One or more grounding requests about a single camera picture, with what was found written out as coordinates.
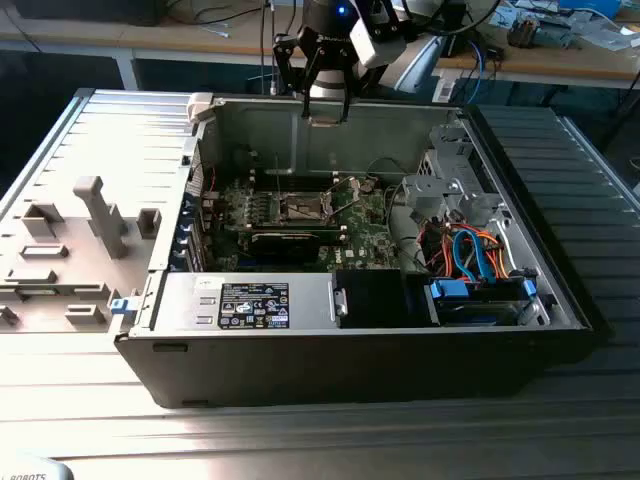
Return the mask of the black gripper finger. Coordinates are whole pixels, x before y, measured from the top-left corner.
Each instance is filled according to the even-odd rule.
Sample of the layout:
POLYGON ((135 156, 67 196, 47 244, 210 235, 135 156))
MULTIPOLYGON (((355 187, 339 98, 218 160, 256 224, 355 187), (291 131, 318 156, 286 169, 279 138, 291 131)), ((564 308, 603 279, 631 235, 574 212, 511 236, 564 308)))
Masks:
POLYGON ((368 95, 379 84, 383 76, 383 67, 366 69, 362 77, 356 77, 354 65, 346 65, 342 69, 342 73, 344 77, 344 99, 340 122, 344 123, 348 119, 351 102, 362 95, 368 95))
POLYGON ((310 116, 310 90, 314 82, 314 33, 277 34, 273 43, 273 54, 285 87, 303 96, 301 117, 307 119, 310 116), (307 59, 304 67, 294 67, 291 64, 291 57, 296 48, 301 50, 307 59))

